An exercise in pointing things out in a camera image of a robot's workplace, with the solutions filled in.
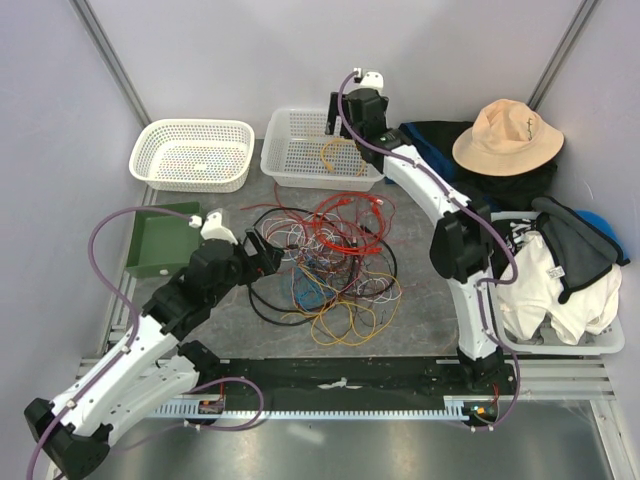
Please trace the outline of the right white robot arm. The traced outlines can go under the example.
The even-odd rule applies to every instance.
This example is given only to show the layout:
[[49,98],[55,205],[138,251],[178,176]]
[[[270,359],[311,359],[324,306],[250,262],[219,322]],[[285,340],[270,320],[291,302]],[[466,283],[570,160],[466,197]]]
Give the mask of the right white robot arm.
[[491,211],[451,187],[399,129],[386,124],[388,100],[375,88],[332,93],[326,131],[355,141],[362,159],[400,186],[434,226],[429,258],[447,281],[458,324],[458,381],[467,392],[512,393],[513,368],[488,317],[490,256],[500,237]]

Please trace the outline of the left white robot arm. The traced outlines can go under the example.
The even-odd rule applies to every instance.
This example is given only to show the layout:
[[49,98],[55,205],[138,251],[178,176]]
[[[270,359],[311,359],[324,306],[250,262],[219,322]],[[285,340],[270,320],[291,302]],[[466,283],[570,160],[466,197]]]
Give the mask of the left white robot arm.
[[219,358],[187,336],[233,288],[275,274],[284,256],[255,229],[245,239],[254,254],[229,233],[203,240],[89,372],[55,399],[26,407],[36,450],[66,478],[89,476],[120,436],[172,397],[216,388]]

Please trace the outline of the red ethernet cable large loop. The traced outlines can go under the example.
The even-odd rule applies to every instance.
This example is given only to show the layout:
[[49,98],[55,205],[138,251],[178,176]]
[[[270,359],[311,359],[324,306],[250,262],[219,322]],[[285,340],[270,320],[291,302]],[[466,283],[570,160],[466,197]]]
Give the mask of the red ethernet cable large loop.
[[[367,231],[365,225],[358,223],[359,214],[354,220],[345,219],[340,213],[341,207],[364,203],[365,213],[373,215],[377,222],[375,231]],[[311,230],[316,239],[332,251],[349,256],[367,256],[382,251],[382,241],[387,234],[387,221],[382,213],[384,201],[375,195],[363,192],[337,193],[322,201],[313,212]]]

